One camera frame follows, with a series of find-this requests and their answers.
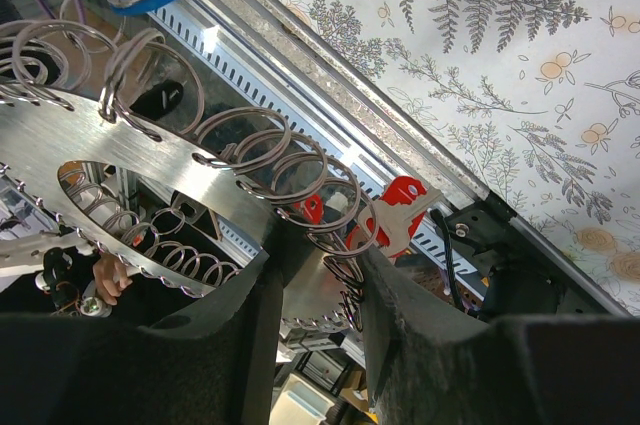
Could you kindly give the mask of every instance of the patterned wallpaper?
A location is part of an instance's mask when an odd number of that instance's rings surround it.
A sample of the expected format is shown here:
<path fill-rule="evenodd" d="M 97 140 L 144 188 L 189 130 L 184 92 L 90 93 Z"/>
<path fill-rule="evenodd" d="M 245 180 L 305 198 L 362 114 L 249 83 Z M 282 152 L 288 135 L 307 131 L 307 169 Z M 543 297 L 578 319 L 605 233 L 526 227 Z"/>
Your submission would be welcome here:
<path fill-rule="evenodd" d="M 640 315 L 640 0 L 280 0 Z"/>

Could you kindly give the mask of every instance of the metal disc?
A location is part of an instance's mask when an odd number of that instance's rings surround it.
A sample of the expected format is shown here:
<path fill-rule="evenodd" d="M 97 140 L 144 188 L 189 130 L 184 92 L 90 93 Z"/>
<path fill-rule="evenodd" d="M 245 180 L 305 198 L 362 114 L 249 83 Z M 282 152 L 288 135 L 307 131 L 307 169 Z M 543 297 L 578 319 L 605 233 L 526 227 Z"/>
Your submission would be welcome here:
<path fill-rule="evenodd" d="M 93 241 L 155 276 L 184 286 L 196 295 L 212 287 L 169 270 L 122 243 L 87 217 L 63 191 L 58 170 L 66 162 L 112 164 L 148 177 L 197 200 L 261 246 L 279 218 L 269 203 L 240 189 L 229 170 L 198 164 L 192 155 L 215 158 L 197 145 L 140 118 L 156 132 L 160 142 L 146 137 L 122 120 L 109 123 L 98 114 L 97 102 L 51 88 L 47 90 L 73 106 L 73 111 L 45 100 L 12 100 L 0 86 L 0 161 L 9 166 L 6 175 L 24 183 L 24 192 L 36 197 L 43 208 L 59 213 L 69 226 L 79 227 Z M 12 85 L 27 96 L 27 90 Z"/>

